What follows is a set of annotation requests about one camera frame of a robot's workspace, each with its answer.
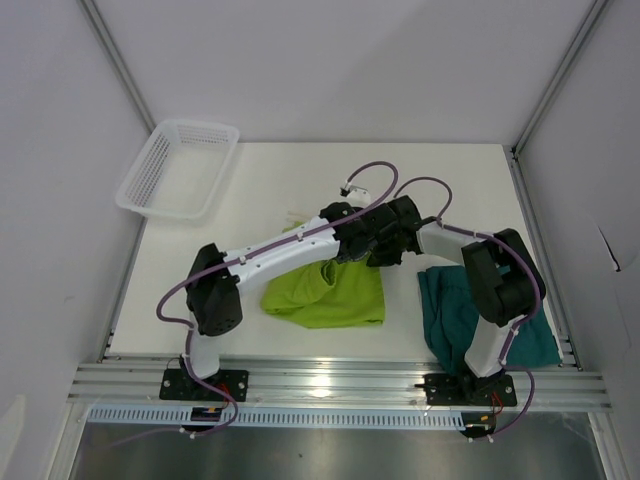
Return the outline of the teal green shorts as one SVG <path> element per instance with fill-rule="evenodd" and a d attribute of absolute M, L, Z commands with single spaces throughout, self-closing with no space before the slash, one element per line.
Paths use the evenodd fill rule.
<path fill-rule="evenodd" d="M 457 375 L 471 346 L 479 313 L 461 266 L 436 266 L 417 274 L 424 339 L 443 370 Z M 543 368 L 560 362 L 558 346 L 543 310 L 518 330 L 509 365 Z"/>

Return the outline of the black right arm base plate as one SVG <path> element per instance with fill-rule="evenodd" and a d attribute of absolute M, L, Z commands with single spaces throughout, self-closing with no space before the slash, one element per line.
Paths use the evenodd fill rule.
<path fill-rule="evenodd" d="M 471 373 L 457 376 L 430 373 L 414 385 L 425 394 L 432 406 L 506 406 L 517 405 L 517 395 L 510 375 L 498 372 L 490 377 L 476 377 Z"/>

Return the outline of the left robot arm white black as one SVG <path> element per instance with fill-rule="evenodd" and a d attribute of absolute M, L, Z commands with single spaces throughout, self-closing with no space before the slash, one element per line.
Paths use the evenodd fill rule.
<path fill-rule="evenodd" d="M 269 242 L 227 253 L 214 243 L 202 247 L 185 286 L 195 326 L 187 341 L 190 368 L 183 374 L 182 388 L 197 400 L 215 392 L 220 361 L 214 339 L 242 322 L 244 294 L 309 265 L 314 267 L 313 282 L 333 283 L 338 264 L 358 261 L 375 246 L 377 229 L 370 218 L 381 207 L 337 202 Z"/>

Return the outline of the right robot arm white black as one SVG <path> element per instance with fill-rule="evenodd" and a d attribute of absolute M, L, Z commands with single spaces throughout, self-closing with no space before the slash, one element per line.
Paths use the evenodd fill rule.
<path fill-rule="evenodd" d="M 456 380 L 458 395 L 479 403 L 493 389 L 491 376 L 506 366 L 519 324 L 537 314 L 546 287 L 520 233 L 506 228 L 477 232 L 423 218 L 407 196 L 363 215 L 371 230 L 373 266 L 391 266 L 402 255 L 437 256 L 464 268 L 478 312 L 473 340 L 464 355 L 467 372 Z"/>

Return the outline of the lime green shorts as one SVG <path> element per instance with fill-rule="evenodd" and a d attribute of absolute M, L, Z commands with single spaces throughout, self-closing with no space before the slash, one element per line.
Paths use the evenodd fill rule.
<path fill-rule="evenodd" d="M 271 280 L 262 311 L 307 329 L 381 326 L 386 317 L 380 269 L 365 259 L 323 260 Z"/>

